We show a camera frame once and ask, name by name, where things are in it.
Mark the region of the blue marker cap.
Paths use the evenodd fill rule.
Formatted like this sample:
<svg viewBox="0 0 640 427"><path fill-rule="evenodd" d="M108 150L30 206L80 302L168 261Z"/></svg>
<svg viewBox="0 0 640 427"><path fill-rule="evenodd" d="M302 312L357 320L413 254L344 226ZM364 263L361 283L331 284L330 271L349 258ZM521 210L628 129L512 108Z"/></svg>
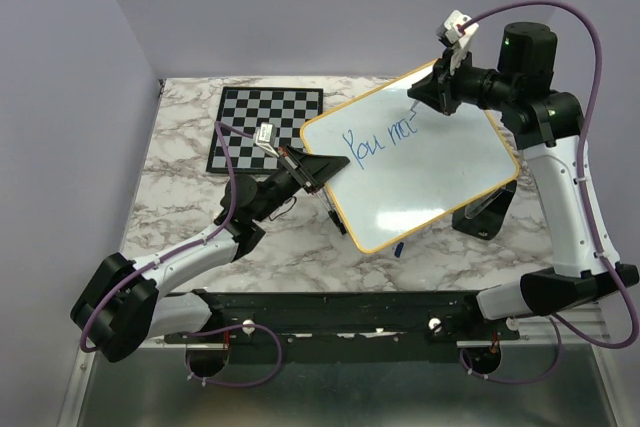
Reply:
<svg viewBox="0 0 640 427"><path fill-rule="evenodd" d="M400 258L404 249L404 243L399 242L394 250L394 256L396 258Z"/></svg>

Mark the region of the yellow framed whiteboard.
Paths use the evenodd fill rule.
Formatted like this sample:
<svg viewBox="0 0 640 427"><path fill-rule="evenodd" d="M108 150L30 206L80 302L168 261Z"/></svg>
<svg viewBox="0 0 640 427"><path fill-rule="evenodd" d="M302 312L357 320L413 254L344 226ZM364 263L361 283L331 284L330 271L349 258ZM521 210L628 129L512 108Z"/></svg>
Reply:
<svg viewBox="0 0 640 427"><path fill-rule="evenodd" d="M444 116L407 96L430 64L306 122L311 154L345 156L326 188L356 247L375 253L519 175L492 116L464 104Z"/></svg>

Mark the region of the black eraser holder stand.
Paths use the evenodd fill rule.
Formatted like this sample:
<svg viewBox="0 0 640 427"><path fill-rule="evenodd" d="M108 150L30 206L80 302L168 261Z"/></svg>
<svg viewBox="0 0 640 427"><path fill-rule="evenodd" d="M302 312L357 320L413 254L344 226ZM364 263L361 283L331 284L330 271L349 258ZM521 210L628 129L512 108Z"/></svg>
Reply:
<svg viewBox="0 0 640 427"><path fill-rule="evenodd" d="M516 189L514 180L455 210L452 228L480 240L492 240L502 228Z"/></svg>

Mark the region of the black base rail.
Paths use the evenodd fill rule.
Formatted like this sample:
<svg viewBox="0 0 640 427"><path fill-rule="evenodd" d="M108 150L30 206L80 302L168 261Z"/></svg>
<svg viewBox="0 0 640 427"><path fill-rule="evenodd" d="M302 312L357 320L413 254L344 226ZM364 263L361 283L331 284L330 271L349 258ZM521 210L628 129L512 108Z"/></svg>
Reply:
<svg viewBox="0 0 640 427"><path fill-rule="evenodd" d="M287 363L454 362L461 344L519 339L502 320L482 318L472 291L209 293L207 337L165 336L169 344L212 351L219 330L252 321L260 331L230 334L232 362L263 364L283 350Z"/></svg>

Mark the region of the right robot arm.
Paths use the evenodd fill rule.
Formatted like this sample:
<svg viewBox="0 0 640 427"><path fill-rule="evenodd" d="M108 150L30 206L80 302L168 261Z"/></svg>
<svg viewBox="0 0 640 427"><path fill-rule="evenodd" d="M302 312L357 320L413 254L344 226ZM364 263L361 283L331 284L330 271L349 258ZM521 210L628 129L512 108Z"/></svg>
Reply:
<svg viewBox="0 0 640 427"><path fill-rule="evenodd" d="M620 261L610 240L594 240L580 189L588 184L586 163L577 158L584 117L577 98L551 87L557 36L544 24L516 22L504 29L498 66L473 66L469 50L477 27L461 20L443 25L445 50L431 73L408 96L450 116L462 104L500 113L538 190L550 232L550 268L486 289L460 314L460 326L480 339L497 319L547 316L638 284L636 266ZM608 272L598 246L611 255Z"/></svg>

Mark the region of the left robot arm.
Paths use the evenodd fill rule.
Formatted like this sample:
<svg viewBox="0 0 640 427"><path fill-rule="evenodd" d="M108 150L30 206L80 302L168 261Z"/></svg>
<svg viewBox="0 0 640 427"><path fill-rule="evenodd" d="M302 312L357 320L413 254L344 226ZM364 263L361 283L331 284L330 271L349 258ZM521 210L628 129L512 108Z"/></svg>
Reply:
<svg viewBox="0 0 640 427"><path fill-rule="evenodd" d="M156 254L104 258L71 309L80 328L80 348L99 351L111 362L133 353L153 336L190 332L214 340L220 315L196 294L169 294L198 275L252 252L265 235L260 222L299 191L315 194L349 165L345 156L317 155L285 146L278 167L264 180L231 174L221 214L198 234Z"/></svg>

